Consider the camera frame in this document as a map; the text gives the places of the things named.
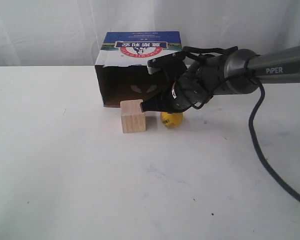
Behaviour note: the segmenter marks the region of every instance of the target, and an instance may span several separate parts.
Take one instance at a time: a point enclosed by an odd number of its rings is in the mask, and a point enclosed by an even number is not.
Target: wooden block
[[[124,133],[137,133],[146,130],[145,113],[141,111],[143,100],[121,101],[121,122]]]

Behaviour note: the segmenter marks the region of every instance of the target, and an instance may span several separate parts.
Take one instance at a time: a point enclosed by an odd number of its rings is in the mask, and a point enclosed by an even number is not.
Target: white backdrop
[[[0,66],[93,65],[110,31],[264,54],[300,45],[300,0],[0,0]]]

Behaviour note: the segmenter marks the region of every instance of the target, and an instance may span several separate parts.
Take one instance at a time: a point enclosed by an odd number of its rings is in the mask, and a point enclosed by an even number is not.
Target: white table
[[[300,84],[265,90],[257,135],[300,192]],[[93,66],[0,67],[0,240],[300,240],[300,203],[251,142],[259,95],[123,134]]]

